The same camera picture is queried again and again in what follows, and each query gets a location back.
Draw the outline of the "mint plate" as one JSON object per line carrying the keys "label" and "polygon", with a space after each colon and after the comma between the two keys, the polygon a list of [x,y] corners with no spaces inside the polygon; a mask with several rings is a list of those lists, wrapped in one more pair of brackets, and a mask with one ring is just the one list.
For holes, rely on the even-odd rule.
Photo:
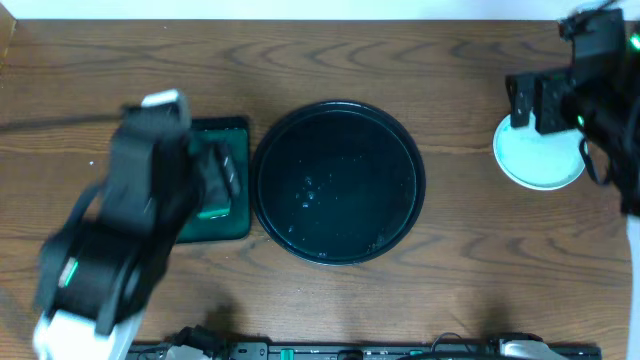
{"label": "mint plate", "polygon": [[533,190],[552,191],[575,181],[585,165],[579,152],[583,135],[567,130],[540,135],[530,114],[525,127],[511,126],[507,115],[493,137],[493,152],[500,169],[515,183]]}

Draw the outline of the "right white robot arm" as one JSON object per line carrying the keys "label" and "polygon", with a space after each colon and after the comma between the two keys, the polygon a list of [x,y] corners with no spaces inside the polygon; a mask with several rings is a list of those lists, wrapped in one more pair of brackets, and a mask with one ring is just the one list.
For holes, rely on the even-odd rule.
{"label": "right white robot arm", "polygon": [[577,129],[579,154],[590,178],[612,183],[627,218],[632,295],[626,357],[639,357],[639,49],[625,29],[563,30],[572,42],[566,68],[508,75],[511,124],[549,135]]}

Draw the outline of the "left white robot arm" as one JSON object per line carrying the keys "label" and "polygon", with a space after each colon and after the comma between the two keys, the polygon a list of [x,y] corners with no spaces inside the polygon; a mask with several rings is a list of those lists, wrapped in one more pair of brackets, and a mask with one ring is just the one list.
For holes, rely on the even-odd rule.
{"label": "left white robot arm", "polygon": [[248,122],[195,118],[176,89],[124,107],[105,177],[43,245],[35,295],[41,359],[122,359],[178,243],[250,228]]}

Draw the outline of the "green sponge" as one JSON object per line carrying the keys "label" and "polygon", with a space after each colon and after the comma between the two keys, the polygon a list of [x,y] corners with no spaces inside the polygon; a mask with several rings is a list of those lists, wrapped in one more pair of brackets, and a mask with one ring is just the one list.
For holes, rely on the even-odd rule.
{"label": "green sponge", "polygon": [[221,202],[205,203],[196,214],[198,219],[210,220],[228,216],[231,212],[231,201],[224,200]]}

